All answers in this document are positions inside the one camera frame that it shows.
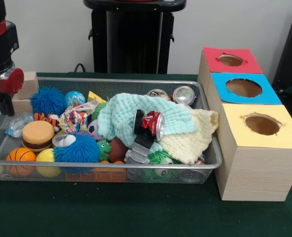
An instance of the clear plastic bag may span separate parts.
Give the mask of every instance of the clear plastic bag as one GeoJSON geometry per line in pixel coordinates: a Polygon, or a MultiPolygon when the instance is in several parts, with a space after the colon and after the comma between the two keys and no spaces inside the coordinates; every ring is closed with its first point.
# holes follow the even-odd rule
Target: clear plastic bag
{"type": "Polygon", "coordinates": [[[9,123],[6,134],[15,138],[21,137],[24,126],[30,122],[33,122],[33,120],[33,114],[23,113],[14,116],[9,123]]]}

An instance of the cream towel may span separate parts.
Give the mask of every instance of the cream towel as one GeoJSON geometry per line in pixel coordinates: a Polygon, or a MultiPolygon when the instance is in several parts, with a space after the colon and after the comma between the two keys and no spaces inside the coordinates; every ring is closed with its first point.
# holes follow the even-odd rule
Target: cream towel
{"type": "Polygon", "coordinates": [[[215,111],[191,109],[190,112],[198,131],[166,135],[159,141],[164,150],[184,164],[194,164],[198,160],[219,126],[219,115],[215,111]]]}

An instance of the black stand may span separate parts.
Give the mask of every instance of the black stand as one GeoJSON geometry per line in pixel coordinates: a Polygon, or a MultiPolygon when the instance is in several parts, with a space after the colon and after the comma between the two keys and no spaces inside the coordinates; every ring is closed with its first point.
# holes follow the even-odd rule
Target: black stand
{"type": "Polygon", "coordinates": [[[166,74],[174,17],[186,0],[83,0],[93,9],[95,72],[166,74]]]}

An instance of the red soda can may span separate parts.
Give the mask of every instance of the red soda can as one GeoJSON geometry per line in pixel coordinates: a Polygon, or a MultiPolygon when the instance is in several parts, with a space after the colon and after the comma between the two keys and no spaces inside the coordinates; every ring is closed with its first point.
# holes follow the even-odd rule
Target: red soda can
{"type": "Polygon", "coordinates": [[[146,116],[143,110],[136,110],[134,121],[134,133],[147,133],[150,137],[159,141],[164,135],[165,118],[162,113],[150,111],[146,116]]]}

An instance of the brown football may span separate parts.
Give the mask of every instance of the brown football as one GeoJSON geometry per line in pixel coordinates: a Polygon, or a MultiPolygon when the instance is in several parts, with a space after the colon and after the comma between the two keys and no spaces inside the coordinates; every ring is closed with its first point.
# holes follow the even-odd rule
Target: brown football
{"type": "Polygon", "coordinates": [[[110,160],[112,163],[116,161],[124,161],[125,154],[128,148],[123,144],[123,142],[115,137],[111,142],[111,152],[110,152],[110,160]]]}

